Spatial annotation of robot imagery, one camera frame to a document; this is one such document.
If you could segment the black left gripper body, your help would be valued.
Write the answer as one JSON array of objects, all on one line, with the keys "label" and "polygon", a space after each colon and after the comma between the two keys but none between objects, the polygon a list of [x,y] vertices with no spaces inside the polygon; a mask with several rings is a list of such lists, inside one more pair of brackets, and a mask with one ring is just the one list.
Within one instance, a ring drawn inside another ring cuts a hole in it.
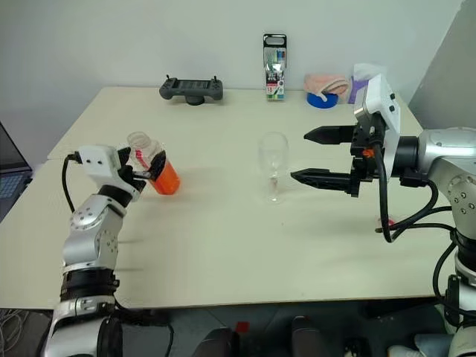
[{"label": "black left gripper body", "polygon": [[120,161],[120,169],[118,170],[118,175],[123,181],[127,184],[130,184],[134,187],[139,193],[143,191],[146,186],[146,180],[136,179],[132,177],[133,167],[128,164],[129,157],[131,154],[130,147],[124,147],[118,150],[118,157]]}]

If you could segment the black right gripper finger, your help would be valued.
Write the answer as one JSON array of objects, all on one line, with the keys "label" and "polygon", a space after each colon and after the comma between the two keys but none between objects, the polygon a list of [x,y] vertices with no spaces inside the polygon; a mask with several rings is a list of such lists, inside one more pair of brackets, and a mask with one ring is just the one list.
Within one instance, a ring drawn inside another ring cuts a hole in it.
[{"label": "black right gripper finger", "polygon": [[354,126],[319,126],[307,132],[303,138],[323,145],[339,145],[352,141],[354,129]]},{"label": "black right gripper finger", "polygon": [[290,176],[301,184],[322,190],[348,191],[351,186],[349,173],[333,173],[328,169],[307,168],[291,172]]}]

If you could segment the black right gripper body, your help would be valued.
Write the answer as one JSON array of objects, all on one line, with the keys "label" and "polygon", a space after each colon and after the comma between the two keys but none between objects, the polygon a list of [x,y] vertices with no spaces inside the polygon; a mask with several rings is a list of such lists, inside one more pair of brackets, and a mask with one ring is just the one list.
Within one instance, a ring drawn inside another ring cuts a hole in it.
[{"label": "black right gripper body", "polygon": [[350,188],[347,193],[357,198],[360,184],[383,177],[385,171],[383,154],[385,152],[386,124],[380,113],[362,118],[353,128],[350,154],[353,157],[350,171]]}]

